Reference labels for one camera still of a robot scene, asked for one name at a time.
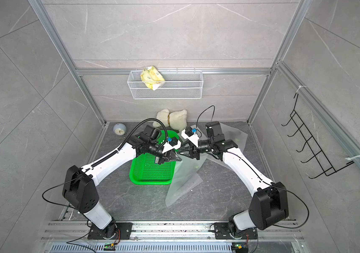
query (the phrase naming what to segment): green plastic basket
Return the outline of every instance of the green plastic basket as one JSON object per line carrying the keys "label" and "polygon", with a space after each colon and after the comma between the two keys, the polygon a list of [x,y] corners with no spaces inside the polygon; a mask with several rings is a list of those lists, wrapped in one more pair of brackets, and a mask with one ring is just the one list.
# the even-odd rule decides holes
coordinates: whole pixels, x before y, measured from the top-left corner
{"label": "green plastic basket", "polygon": [[[167,130],[169,137],[179,138],[175,131]],[[159,143],[165,139],[164,131],[158,139]],[[173,179],[175,161],[155,164],[155,156],[142,154],[132,160],[129,178],[136,185],[169,185]]]}

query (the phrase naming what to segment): metal vent grille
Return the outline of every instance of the metal vent grille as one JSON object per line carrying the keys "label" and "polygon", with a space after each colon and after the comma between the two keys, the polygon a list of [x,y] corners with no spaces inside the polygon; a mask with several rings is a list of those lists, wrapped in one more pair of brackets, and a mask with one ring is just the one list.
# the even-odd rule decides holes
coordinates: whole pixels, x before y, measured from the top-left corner
{"label": "metal vent grille", "polygon": [[[114,252],[129,253],[231,253],[230,242],[121,242]],[[99,242],[92,247],[96,252],[111,252],[103,250],[104,243]],[[67,245],[56,242],[52,245],[50,253],[84,253],[92,252],[81,246]]]}
{"label": "metal vent grille", "polygon": [[201,98],[202,71],[160,71],[165,82],[157,89],[149,89],[141,80],[142,70],[131,71],[128,86],[134,99]]}

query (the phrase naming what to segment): alarm clock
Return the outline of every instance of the alarm clock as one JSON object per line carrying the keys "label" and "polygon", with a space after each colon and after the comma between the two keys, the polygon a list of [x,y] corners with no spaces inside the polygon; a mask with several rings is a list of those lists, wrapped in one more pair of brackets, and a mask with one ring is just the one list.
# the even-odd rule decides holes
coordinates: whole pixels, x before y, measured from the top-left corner
{"label": "alarm clock", "polygon": [[114,133],[119,136],[124,135],[127,132],[127,127],[122,123],[115,124],[113,129]]}

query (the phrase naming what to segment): white wire basket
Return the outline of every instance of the white wire basket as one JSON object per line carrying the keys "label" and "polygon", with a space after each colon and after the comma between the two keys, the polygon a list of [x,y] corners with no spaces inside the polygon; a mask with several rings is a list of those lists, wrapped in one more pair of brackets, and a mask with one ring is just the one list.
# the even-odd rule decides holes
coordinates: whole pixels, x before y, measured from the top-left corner
{"label": "white wire basket", "polygon": [[201,98],[203,73],[200,70],[159,70],[165,79],[156,90],[149,89],[141,80],[142,70],[131,71],[128,86],[134,99],[192,99]]}

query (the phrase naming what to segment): plastic sheet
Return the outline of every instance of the plastic sheet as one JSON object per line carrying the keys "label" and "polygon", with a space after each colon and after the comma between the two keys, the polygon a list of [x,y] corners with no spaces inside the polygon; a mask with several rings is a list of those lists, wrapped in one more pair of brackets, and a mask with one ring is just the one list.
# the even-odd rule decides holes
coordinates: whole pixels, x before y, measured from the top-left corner
{"label": "plastic sheet", "polygon": [[[233,128],[231,126],[228,126],[228,125],[225,125],[225,124],[222,124],[222,123],[219,123],[221,125],[221,128],[222,128],[222,133],[225,135],[225,139],[231,139],[233,140],[238,148],[240,148],[240,150],[243,150],[245,149],[245,146],[246,146],[246,140],[248,139],[248,134],[242,132],[241,130],[237,129],[237,128]],[[217,160],[215,158],[213,158],[212,156],[208,156],[208,160],[211,160],[211,161],[214,161],[216,162],[217,164],[220,164],[230,170],[233,170],[231,169],[228,165],[226,165],[223,161],[221,160]]]}
{"label": "plastic sheet", "polygon": [[203,154],[200,159],[191,159],[184,155],[180,156],[182,161],[176,162],[173,179],[166,195],[166,206],[172,205],[182,195],[200,184],[203,180],[197,174],[208,155]]}

